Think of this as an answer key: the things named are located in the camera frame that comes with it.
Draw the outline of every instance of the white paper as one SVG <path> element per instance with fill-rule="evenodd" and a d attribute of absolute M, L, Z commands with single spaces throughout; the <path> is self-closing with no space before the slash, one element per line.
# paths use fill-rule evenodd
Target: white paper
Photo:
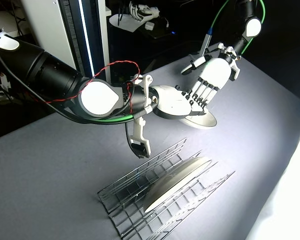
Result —
<path fill-rule="evenodd" d="M 109 19 L 110 23 L 116 28 L 123 29 L 133 33 L 137 28 L 139 28 L 144 21 L 135 20 L 130 14 L 123 14 L 120 24 L 118 26 L 118 14 L 113 15 Z"/>

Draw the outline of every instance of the dish rack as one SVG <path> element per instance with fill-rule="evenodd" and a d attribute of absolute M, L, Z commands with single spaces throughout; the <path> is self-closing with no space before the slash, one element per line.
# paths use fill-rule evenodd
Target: dish rack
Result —
<path fill-rule="evenodd" d="M 203 176 L 214 167 L 211 163 L 164 203 L 145 213 L 143 199 L 150 186 L 183 160 L 180 152 L 187 138 L 177 142 L 97 194 L 120 239 L 154 240 L 166 238 L 179 223 L 220 187 L 234 172 L 212 184 L 204 185 Z M 190 158 L 197 157 L 197 152 Z"/>

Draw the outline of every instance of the tabletop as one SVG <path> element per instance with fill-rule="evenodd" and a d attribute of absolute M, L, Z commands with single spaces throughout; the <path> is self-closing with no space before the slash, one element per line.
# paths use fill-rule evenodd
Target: tabletop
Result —
<path fill-rule="evenodd" d="M 190 87 L 184 57 L 150 74 L 153 85 Z M 202 155 L 235 171 L 167 239 L 241 240 L 287 166 L 300 136 L 300 99 L 247 60 L 210 102 L 217 126 L 200 130 L 153 113 L 152 156 L 188 137 L 183 157 Z M 49 115 L 0 138 L 0 240 L 119 239 L 96 193 L 144 163 L 124 125 L 87 125 Z"/>

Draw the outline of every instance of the electronic device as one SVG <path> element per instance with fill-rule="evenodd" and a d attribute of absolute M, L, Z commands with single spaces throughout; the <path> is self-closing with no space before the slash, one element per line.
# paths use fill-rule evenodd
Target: electronic device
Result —
<path fill-rule="evenodd" d="M 263 1 L 259 2 L 264 10 Z M 233 46 L 226 47 L 220 43 L 218 57 L 212 57 L 205 54 L 212 35 L 212 24 L 203 43 L 202 56 L 181 72 L 189 74 L 203 65 L 197 82 L 187 91 L 178 86 L 150 86 L 153 78 L 141 75 L 138 64 L 129 60 L 110 63 L 92 78 L 85 77 L 41 47 L 10 37 L 1 30 L 0 69 L 22 84 L 38 101 L 46 103 L 69 120 L 81 124 L 126 124 L 126 137 L 131 150 L 139 158 L 149 157 L 151 148 L 149 140 L 143 137 L 146 124 L 143 116 L 152 111 L 159 117 L 182 120 L 192 127 L 213 127 L 217 124 L 207 105 L 228 79 L 237 79 L 240 69 L 236 61 L 253 37 L 260 33 L 265 18 L 265 11 L 261 21 L 255 16 L 256 0 L 238 0 L 235 7 L 245 26 L 242 35 Z M 121 85 L 111 85 L 96 78 L 115 63 L 134 64 L 138 74 Z M 129 135 L 127 122 L 131 121 L 134 121 L 134 129 L 133 134 Z"/>

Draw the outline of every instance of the table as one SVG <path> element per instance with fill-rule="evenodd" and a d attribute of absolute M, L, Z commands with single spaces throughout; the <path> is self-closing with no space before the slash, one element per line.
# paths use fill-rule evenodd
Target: table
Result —
<path fill-rule="evenodd" d="M 191 86 L 200 70 L 180 75 L 189 61 L 152 71 L 153 84 Z M 168 239 L 244 239 L 295 150 L 300 99 L 245 59 L 238 66 L 239 78 L 210 103 L 215 128 L 145 117 L 152 156 L 189 137 L 182 155 L 202 150 L 236 171 Z M 145 161 L 130 151 L 123 125 L 58 114 L 1 137 L 0 240 L 119 239 L 96 193 Z"/>

